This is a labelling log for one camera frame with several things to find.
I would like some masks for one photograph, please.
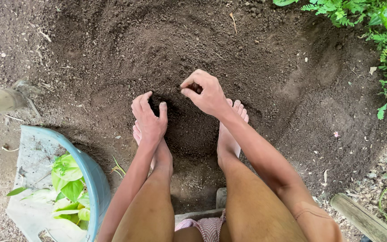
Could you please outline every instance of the dirt ground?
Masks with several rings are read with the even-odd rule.
[[[195,69],[217,76],[226,96],[244,103],[250,124],[287,157],[313,196],[326,200],[363,179],[387,145],[387,120],[376,118],[384,103],[380,76],[368,72],[378,53],[360,38],[360,26],[336,28],[300,6],[0,0],[0,88],[26,77],[43,91],[30,96],[42,118],[30,107],[9,113],[24,121],[5,124],[0,115],[0,240],[25,240],[4,212],[17,152],[1,146],[17,148],[19,124],[66,135],[104,171],[114,167],[112,155],[128,169],[137,147],[130,104],[150,90],[155,107],[168,103],[175,213],[213,209],[216,190],[225,186],[215,151],[218,121],[179,90]],[[114,193],[121,178],[112,173],[108,180]]]

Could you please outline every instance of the hand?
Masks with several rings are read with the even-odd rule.
[[[180,87],[198,108],[216,118],[229,107],[218,79],[203,70],[194,71]]]
[[[158,145],[167,129],[167,105],[166,102],[159,104],[159,117],[156,117],[148,102],[150,96],[152,91],[136,97],[132,101],[131,108],[142,134],[140,143]]]

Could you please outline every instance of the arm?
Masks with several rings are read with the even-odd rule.
[[[202,92],[193,91],[201,86]],[[255,171],[292,208],[298,201],[316,205],[301,177],[292,165],[228,105],[217,78],[196,70],[182,84],[181,92],[203,112],[218,118],[231,132]]]
[[[132,113],[138,120],[142,139],[138,145],[137,153],[107,209],[98,242],[111,242],[113,240],[123,215],[147,179],[153,154],[165,134],[168,123],[166,104],[159,105],[159,117],[156,117],[148,104],[151,95],[152,92],[147,92],[132,101]]]

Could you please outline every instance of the foot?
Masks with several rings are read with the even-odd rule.
[[[240,100],[235,100],[232,105],[232,100],[227,98],[226,101],[230,106],[233,107],[234,111],[237,112],[244,121],[249,122],[249,116],[244,105],[241,104]],[[241,148],[231,135],[229,130],[220,122],[219,127],[219,139],[218,139],[218,161],[222,160],[223,157],[235,155],[237,158],[240,156]]]
[[[137,145],[140,145],[142,134],[137,120],[135,121],[135,125],[132,127],[132,130],[133,130],[134,139],[137,141]],[[158,147],[156,148],[150,167],[152,168],[152,170],[154,170],[157,167],[169,168],[172,174],[172,155],[168,149],[168,146],[164,138],[161,139]]]

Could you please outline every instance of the pink striped fabric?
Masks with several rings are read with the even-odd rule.
[[[220,218],[203,218],[198,221],[193,219],[185,219],[175,227],[174,231],[187,227],[196,227],[200,231],[204,242],[219,242],[220,229],[222,228],[222,224],[225,221],[226,218],[224,209]]]

